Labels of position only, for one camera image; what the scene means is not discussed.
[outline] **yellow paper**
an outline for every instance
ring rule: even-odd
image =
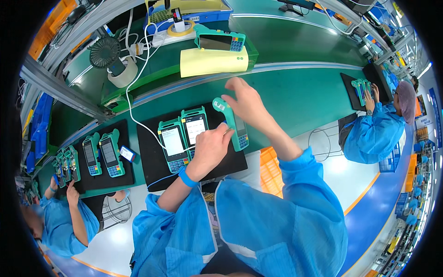
[[[248,69],[248,52],[186,49],[180,52],[181,77],[198,76],[221,72],[242,72]]]

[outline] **computer monitor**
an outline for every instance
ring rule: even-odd
[[[290,12],[296,13],[296,14],[298,14],[300,16],[304,16],[304,14],[301,13],[301,9],[300,9],[300,12],[296,11],[296,10],[294,10],[294,6],[293,5],[299,6],[301,8],[305,8],[305,9],[308,9],[308,10],[311,10],[311,11],[314,9],[314,6],[315,6],[314,2],[308,2],[308,1],[305,1],[305,0],[292,0],[292,1],[290,1],[290,0],[277,0],[277,1],[279,1],[281,3],[285,3],[285,5],[283,5],[280,8],[278,8],[282,12],[290,11]]]

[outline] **metal stool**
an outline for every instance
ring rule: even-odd
[[[314,130],[309,134],[309,138],[308,138],[308,140],[307,140],[307,145],[308,145],[308,146],[311,145],[311,136],[312,136],[313,133],[323,132],[323,133],[325,133],[326,137],[328,138],[328,141],[329,141],[329,149],[331,149],[331,140],[330,140],[329,137],[336,136],[336,135],[339,135],[339,134],[337,133],[337,134],[333,134],[333,135],[328,135],[328,134],[325,132],[325,130],[328,130],[328,129],[331,129],[331,128],[335,128],[335,127],[338,127],[338,125],[336,125],[336,126],[332,126],[332,127],[326,128],[326,129],[319,129],[319,128],[314,129]],[[338,150],[338,151],[329,151],[329,152],[327,152],[327,153],[314,154],[313,156],[326,155],[326,154],[327,154],[327,156],[326,156],[326,158],[325,158],[324,160],[318,160],[318,162],[324,162],[324,161],[326,161],[326,159],[329,158],[329,157],[336,157],[336,156],[343,156],[343,155],[344,155],[344,154],[342,153],[342,154],[340,154],[340,155],[333,155],[333,156],[330,156],[330,154],[332,154],[332,153],[338,153],[338,152],[342,152],[342,150],[340,149],[340,150]]]
[[[114,198],[112,198],[112,204],[109,204],[110,197],[106,196],[103,201],[103,209],[105,210],[103,214],[103,219],[100,221],[100,231],[111,228],[114,225],[126,223],[131,218],[132,215],[132,205],[129,197],[126,197],[120,203],[117,203]],[[105,220],[112,218],[115,222],[114,224],[105,227]]]

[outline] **hair net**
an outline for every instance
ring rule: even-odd
[[[401,115],[403,116],[404,121],[411,125],[414,123],[416,107],[416,93],[414,87],[406,81],[401,81],[398,83],[396,91],[398,94]]]

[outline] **blue anti-static wrist strap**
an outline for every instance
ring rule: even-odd
[[[185,185],[187,185],[188,187],[195,187],[195,185],[197,185],[198,182],[194,182],[193,180],[189,179],[185,170],[186,166],[183,166],[179,171],[179,177],[182,178],[183,183],[185,183]]]

